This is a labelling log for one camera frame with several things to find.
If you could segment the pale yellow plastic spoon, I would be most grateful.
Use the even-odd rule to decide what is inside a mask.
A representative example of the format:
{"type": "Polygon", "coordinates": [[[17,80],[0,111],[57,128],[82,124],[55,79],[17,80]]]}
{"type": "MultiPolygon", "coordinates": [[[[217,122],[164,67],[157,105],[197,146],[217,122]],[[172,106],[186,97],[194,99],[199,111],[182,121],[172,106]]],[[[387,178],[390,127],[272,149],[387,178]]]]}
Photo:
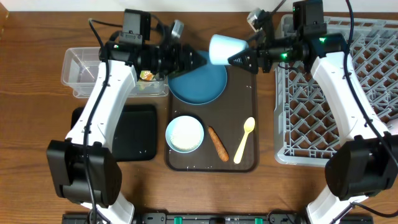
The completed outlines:
{"type": "Polygon", "coordinates": [[[234,159],[233,159],[233,162],[235,164],[239,164],[241,162],[241,160],[243,158],[243,153],[244,153],[244,148],[245,148],[245,145],[246,145],[246,141],[248,139],[249,134],[252,131],[254,131],[255,125],[256,125],[256,121],[255,121],[255,119],[253,117],[249,117],[244,122],[244,126],[243,126],[244,134],[243,134],[242,140],[241,140],[241,142],[240,142],[240,144],[239,144],[239,146],[237,148],[237,151],[236,151],[234,159]]]}

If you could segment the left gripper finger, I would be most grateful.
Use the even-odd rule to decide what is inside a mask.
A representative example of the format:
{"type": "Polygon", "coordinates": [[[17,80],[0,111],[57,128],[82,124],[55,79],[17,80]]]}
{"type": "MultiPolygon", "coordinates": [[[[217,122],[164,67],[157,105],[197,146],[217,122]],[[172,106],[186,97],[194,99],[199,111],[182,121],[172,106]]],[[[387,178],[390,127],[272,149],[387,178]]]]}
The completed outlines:
{"type": "Polygon", "coordinates": [[[179,76],[182,76],[186,73],[192,72],[204,65],[207,64],[206,60],[199,61],[199,62],[189,62],[188,64],[183,64],[181,66],[178,66],[177,69],[169,73],[170,78],[177,78],[179,76]]]}
{"type": "Polygon", "coordinates": [[[201,56],[192,46],[183,46],[183,63],[185,67],[202,67],[207,64],[205,57],[201,56]]]}

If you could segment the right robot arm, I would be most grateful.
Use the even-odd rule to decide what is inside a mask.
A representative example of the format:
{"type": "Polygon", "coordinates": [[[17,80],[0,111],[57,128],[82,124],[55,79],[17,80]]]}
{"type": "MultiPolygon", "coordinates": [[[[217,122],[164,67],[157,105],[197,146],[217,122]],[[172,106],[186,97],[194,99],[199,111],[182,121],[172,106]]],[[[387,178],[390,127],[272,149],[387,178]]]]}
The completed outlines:
{"type": "Polygon", "coordinates": [[[397,136],[377,117],[353,68],[351,37],[329,33],[321,1],[293,5],[295,34],[278,39],[273,12],[248,15],[255,47],[230,55],[228,63],[251,73],[268,72],[275,62],[301,61],[328,102],[340,148],[325,165],[326,187],[296,218],[297,223],[338,223],[366,199],[390,189],[397,177],[397,136]]]}

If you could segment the pink plastic cup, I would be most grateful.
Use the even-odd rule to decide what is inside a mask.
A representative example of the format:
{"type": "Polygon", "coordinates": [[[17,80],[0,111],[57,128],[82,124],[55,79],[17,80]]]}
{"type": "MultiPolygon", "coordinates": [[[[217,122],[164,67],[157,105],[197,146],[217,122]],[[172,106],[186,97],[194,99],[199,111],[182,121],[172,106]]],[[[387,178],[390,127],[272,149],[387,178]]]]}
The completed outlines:
{"type": "Polygon", "coordinates": [[[392,119],[387,123],[387,128],[392,135],[398,135],[398,119],[392,119]]]}

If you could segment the dark blue plate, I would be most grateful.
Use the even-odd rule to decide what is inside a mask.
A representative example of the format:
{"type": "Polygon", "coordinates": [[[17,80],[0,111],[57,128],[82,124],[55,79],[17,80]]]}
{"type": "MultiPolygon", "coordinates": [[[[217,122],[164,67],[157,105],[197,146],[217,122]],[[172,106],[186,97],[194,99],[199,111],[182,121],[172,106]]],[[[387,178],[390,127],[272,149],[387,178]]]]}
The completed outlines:
{"type": "Polygon", "coordinates": [[[192,72],[168,80],[172,94],[184,103],[204,105],[217,99],[226,88],[228,74],[223,65],[210,63],[209,53],[199,51],[207,64],[192,72]]]}

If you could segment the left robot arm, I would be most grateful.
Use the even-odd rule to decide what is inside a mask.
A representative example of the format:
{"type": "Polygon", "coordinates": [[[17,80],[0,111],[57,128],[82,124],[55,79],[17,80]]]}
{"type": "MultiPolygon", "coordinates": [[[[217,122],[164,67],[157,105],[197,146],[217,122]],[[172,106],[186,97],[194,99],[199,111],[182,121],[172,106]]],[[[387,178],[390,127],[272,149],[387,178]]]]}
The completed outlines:
{"type": "Polygon", "coordinates": [[[168,47],[109,41],[99,51],[98,76],[79,120],[65,140],[52,140],[47,160],[58,197],[91,210],[88,222],[131,223],[134,206],[121,193],[122,172],[112,155],[124,104],[143,70],[184,75],[207,63],[180,43],[168,47]]]}

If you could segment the light blue plastic cup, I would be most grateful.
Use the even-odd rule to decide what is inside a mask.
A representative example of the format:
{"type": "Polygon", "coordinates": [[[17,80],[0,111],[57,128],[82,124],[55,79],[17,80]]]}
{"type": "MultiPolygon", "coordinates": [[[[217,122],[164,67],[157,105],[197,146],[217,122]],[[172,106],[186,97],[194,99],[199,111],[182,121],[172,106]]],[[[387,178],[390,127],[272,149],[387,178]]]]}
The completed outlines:
{"type": "Polygon", "coordinates": [[[228,59],[247,49],[245,40],[215,34],[209,45],[209,58],[213,65],[229,65],[228,59]]]}

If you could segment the yellow green snack wrapper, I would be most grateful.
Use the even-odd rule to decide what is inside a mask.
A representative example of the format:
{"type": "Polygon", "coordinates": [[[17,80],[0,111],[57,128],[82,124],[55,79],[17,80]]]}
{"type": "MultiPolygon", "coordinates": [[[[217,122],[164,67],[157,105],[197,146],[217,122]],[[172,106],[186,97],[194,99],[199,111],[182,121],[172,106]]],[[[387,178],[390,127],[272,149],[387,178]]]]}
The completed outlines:
{"type": "Polygon", "coordinates": [[[155,80],[155,75],[151,71],[143,70],[139,75],[139,79],[144,82],[151,82],[155,80]]]}

